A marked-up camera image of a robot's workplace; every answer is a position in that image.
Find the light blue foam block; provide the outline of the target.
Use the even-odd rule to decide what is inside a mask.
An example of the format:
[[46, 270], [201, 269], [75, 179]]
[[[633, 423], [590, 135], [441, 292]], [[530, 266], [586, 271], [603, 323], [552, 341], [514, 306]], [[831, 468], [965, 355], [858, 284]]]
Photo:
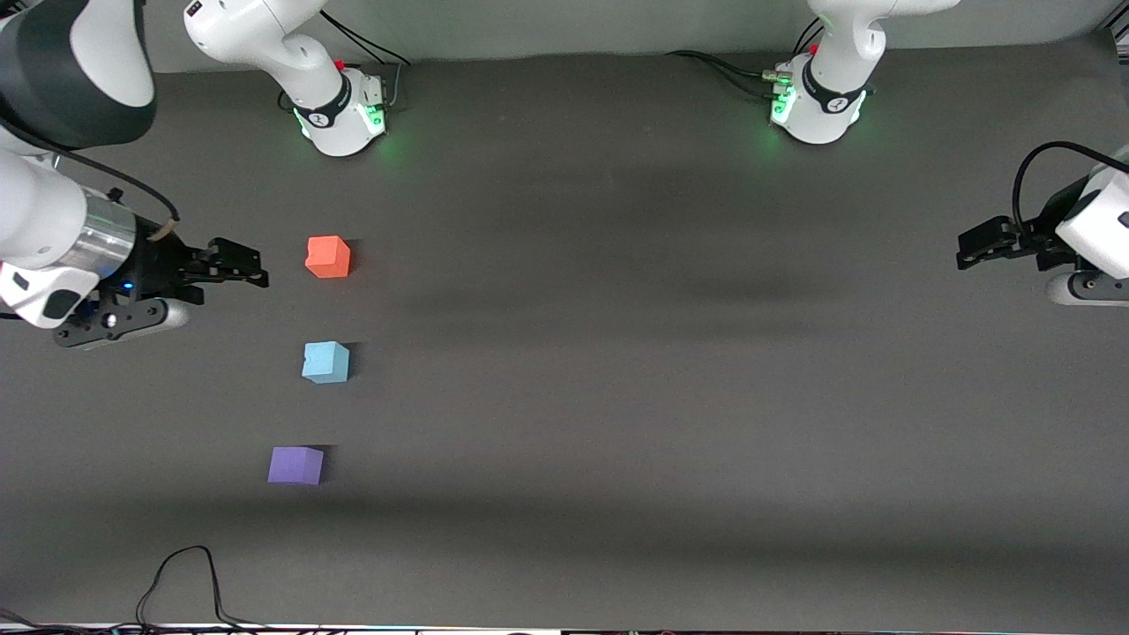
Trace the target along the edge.
[[336, 341], [307, 342], [303, 347], [303, 379], [315, 385], [344, 383], [350, 373], [350, 350]]

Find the orange foam block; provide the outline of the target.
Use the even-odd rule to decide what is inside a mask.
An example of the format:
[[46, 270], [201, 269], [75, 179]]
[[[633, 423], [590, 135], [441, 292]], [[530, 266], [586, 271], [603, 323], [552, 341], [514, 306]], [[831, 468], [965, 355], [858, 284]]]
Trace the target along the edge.
[[305, 266], [320, 279], [345, 278], [351, 270], [351, 249], [339, 235], [310, 236]]

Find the purple foam block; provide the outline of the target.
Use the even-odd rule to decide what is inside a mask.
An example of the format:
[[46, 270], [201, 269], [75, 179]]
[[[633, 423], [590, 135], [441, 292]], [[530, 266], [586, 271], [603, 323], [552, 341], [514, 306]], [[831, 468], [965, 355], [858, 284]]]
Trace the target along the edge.
[[266, 482], [286, 486], [318, 486], [323, 480], [325, 452], [309, 446], [275, 446], [271, 450]]

